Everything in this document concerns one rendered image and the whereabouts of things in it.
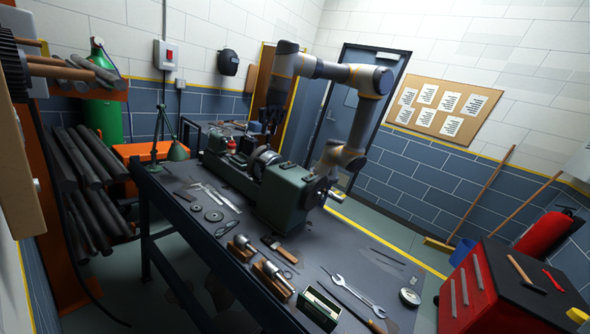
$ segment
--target pinned note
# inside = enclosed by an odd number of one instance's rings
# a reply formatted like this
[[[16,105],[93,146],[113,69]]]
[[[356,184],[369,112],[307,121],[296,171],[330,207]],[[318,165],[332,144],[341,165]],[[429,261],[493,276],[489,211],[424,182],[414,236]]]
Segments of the pinned note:
[[[412,115],[414,114],[414,110],[415,109],[411,106],[403,106],[397,114],[395,122],[403,125],[408,125],[408,122],[410,122],[410,118],[412,118]]]
[[[463,124],[463,118],[456,117],[456,116],[447,116],[445,120],[445,124],[442,125],[442,129],[440,129],[439,134],[444,134],[445,136],[455,137],[459,129],[461,128],[461,124]]]
[[[414,102],[414,99],[416,98],[416,94],[418,94],[418,89],[406,87],[404,92],[401,94],[399,101],[397,101],[397,104],[402,106],[411,106]]]
[[[455,106],[459,99],[461,98],[461,93],[452,92],[450,90],[446,90],[445,94],[442,96],[440,103],[438,104],[438,110],[444,111],[446,113],[452,113],[455,110]]]
[[[432,100],[434,100],[434,95],[436,95],[437,90],[437,85],[425,83],[422,87],[422,90],[420,91],[420,95],[418,96],[418,100],[416,100],[416,102],[422,104],[431,104]]]
[[[481,111],[481,108],[484,107],[484,105],[486,104],[487,101],[488,101],[487,96],[478,95],[478,94],[471,94],[471,96],[469,96],[469,98],[467,99],[467,102],[465,102],[465,105],[461,109],[461,113],[463,115],[477,117],[477,115]]]
[[[418,119],[416,120],[416,125],[421,127],[430,127],[432,124],[432,120],[436,115],[436,109],[422,107],[420,114],[418,115]]]

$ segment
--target drawer handle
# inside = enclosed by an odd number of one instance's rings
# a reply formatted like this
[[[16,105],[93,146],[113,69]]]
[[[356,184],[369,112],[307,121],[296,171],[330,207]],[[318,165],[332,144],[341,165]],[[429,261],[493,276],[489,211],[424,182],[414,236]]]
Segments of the drawer handle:
[[[453,318],[457,319],[457,303],[455,301],[455,280],[451,279],[451,312]]]
[[[461,289],[463,290],[463,305],[469,306],[469,296],[467,295],[467,280],[465,279],[464,268],[461,268]]]
[[[479,262],[477,261],[476,254],[473,254],[473,264],[475,265],[475,276],[477,277],[477,286],[481,291],[484,291],[484,280],[481,279],[481,271],[479,270]]]

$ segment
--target wooden tool holder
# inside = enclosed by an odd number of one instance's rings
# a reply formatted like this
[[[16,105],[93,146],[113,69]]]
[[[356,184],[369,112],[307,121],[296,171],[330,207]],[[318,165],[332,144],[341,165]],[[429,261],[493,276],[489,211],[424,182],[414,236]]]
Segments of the wooden tool holder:
[[[252,257],[254,257],[254,253],[250,252],[248,249],[241,250],[237,248],[233,241],[228,241],[228,249],[231,254],[240,259],[243,263],[247,263]]]
[[[280,301],[286,303],[287,299],[289,299],[292,293],[286,287],[283,287],[278,281],[270,279],[270,277],[268,277],[262,271],[262,265],[265,261],[266,259],[262,258],[260,261],[253,263],[252,271],[254,271],[258,277],[260,277],[262,282],[264,282],[264,284],[269,287],[269,289],[275,294],[275,296],[277,296],[277,298],[279,298]]]

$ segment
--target washer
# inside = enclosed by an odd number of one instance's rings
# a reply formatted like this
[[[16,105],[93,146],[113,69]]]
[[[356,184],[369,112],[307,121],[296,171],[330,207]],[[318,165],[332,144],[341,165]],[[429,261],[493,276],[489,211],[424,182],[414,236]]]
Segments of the washer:
[[[399,290],[398,296],[401,302],[409,308],[417,308],[420,306],[420,296],[409,287],[402,287],[401,290]]]
[[[205,219],[212,223],[217,223],[223,220],[223,213],[219,210],[211,210],[205,213]]]
[[[195,204],[191,206],[191,211],[192,212],[200,212],[202,210],[202,206],[200,206],[199,204]]]

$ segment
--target wrench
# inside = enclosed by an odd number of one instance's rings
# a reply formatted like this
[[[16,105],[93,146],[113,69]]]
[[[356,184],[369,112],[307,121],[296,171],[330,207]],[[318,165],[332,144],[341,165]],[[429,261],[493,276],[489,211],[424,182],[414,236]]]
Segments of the wrench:
[[[367,306],[369,306],[370,308],[372,308],[373,309],[373,312],[375,312],[375,314],[377,315],[377,317],[380,317],[381,319],[385,319],[385,310],[381,306],[373,305],[373,303],[371,303],[369,301],[369,299],[366,299],[365,297],[361,296],[355,289],[353,289],[352,287],[350,287],[344,281],[344,277],[342,277],[340,274],[337,273],[336,276],[338,277],[338,279],[336,279],[336,277],[332,276],[332,281],[336,285],[339,285],[339,286],[347,289],[356,298],[360,299],[363,303],[367,304]]]

